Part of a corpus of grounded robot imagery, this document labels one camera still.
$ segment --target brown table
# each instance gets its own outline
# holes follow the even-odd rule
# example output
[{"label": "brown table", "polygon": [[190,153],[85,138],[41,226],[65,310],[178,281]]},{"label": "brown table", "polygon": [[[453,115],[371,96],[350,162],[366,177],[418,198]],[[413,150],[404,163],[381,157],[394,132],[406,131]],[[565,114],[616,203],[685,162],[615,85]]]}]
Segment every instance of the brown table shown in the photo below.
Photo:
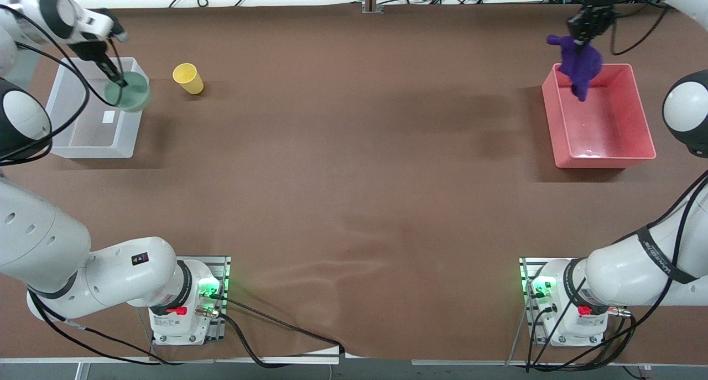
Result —
[{"label": "brown table", "polygon": [[[678,13],[637,50],[605,58],[634,65],[657,159],[625,171],[554,166],[539,85],[559,54],[544,38],[563,34],[575,10],[118,12],[132,34],[119,50],[137,58],[154,93],[134,157],[50,156],[7,174],[85,223],[94,249],[162,236],[178,254],[230,254],[232,296],[354,355],[505,360],[523,307],[519,257],[606,246],[655,219],[706,166],[660,117],[672,83],[708,62],[708,34]],[[621,20],[618,45],[656,16]],[[607,53],[608,38],[597,47]],[[207,85],[199,97],[170,79],[186,61]],[[36,72],[41,101],[54,73],[48,62]],[[28,317],[20,283],[0,282],[0,356],[87,355]],[[237,319],[259,355],[327,347]],[[623,359],[706,364],[706,320],[705,309],[660,309]],[[126,304],[80,322],[147,345]],[[243,356],[230,332],[217,345],[161,352]]]}]

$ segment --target white plastic container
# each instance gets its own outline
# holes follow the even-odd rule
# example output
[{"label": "white plastic container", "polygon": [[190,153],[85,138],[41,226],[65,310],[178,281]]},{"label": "white plastic container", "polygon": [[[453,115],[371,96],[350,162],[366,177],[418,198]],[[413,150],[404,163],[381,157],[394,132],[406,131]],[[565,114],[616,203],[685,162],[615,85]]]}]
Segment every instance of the white plastic container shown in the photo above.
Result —
[{"label": "white plastic container", "polygon": [[[71,60],[84,73],[89,85],[103,95],[103,89],[110,81],[96,64],[78,58],[71,58]],[[114,58],[111,60],[117,67],[117,60]],[[124,71],[139,73],[149,83],[149,78],[135,58],[121,58],[121,63]],[[60,66],[46,103],[46,112],[50,117],[51,125],[53,127],[62,125],[74,114],[83,99],[84,88],[81,82],[64,66]],[[68,159],[129,158],[133,154],[141,116],[142,111],[117,110],[99,101],[91,93],[88,105],[76,121],[55,136],[51,153]]]}]

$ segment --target purple stuffed toy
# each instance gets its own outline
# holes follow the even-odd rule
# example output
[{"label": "purple stuffed toy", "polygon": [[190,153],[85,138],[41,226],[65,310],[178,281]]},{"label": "purple stuffed toy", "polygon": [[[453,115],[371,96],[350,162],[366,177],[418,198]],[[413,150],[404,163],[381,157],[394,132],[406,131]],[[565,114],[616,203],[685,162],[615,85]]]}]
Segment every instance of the purple stuffed toy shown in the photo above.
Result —
[{"label": "purple stuffed toy", "polygon": [[602,55],[590,43],[577,45],[571,35],[549,35],[546,42],[561,47],[561,73],[571,79],[573,95],[585,102],[591,80],[602,70]]}]

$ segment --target pink bin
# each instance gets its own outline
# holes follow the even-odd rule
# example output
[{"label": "pink bin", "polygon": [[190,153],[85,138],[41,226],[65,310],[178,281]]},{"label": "pink bin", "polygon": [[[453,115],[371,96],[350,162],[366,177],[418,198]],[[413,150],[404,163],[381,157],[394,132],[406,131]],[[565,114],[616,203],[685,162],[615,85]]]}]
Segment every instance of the pink bin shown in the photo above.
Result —
[{"label": "pink bin", "polygon": [[657,156],[630,65],[603,65],[586,102],[553,65],[543,83],[558,168],[630,168]]}]

